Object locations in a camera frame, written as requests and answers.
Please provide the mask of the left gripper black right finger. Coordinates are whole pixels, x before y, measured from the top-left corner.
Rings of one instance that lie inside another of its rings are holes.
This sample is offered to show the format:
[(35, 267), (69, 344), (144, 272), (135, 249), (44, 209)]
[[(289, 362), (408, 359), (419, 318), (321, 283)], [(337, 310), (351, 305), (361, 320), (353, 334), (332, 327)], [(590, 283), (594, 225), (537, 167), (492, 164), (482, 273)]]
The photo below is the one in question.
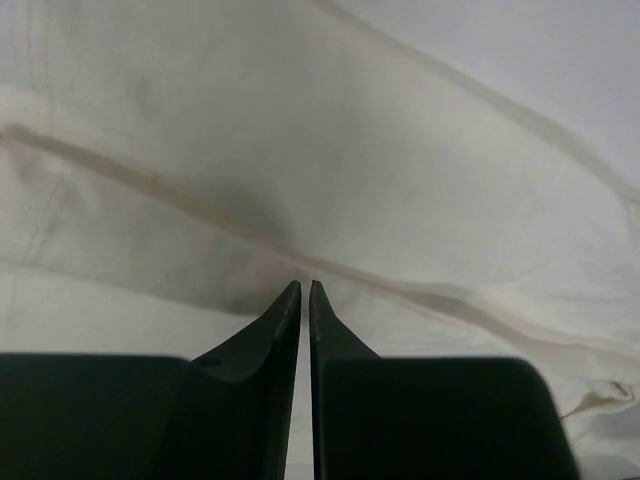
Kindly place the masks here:
[(385, 358), (309, 295), (318, 479), (576, 479), (550, 391), (511, 357)]

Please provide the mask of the white t shirt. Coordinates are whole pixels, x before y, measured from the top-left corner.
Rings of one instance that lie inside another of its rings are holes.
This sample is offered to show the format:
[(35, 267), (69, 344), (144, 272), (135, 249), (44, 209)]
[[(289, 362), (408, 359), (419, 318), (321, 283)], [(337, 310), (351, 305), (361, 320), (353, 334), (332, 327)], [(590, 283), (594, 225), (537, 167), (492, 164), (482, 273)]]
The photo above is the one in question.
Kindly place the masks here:
[(3, 351), (194, 357), (313, 278), (638, 474), (639, 183), (582, 136), (319, 1), (2, 3)]

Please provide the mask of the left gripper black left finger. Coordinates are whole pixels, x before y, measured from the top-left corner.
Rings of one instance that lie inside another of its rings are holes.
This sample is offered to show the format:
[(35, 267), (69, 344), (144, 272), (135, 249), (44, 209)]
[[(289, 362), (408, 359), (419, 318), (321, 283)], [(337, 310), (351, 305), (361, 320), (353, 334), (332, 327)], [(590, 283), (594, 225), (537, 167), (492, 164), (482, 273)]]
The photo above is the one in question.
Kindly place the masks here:
[(5, 354), (5, 479), (281, 479), (302, 292), (219, 346), (169, 356)]

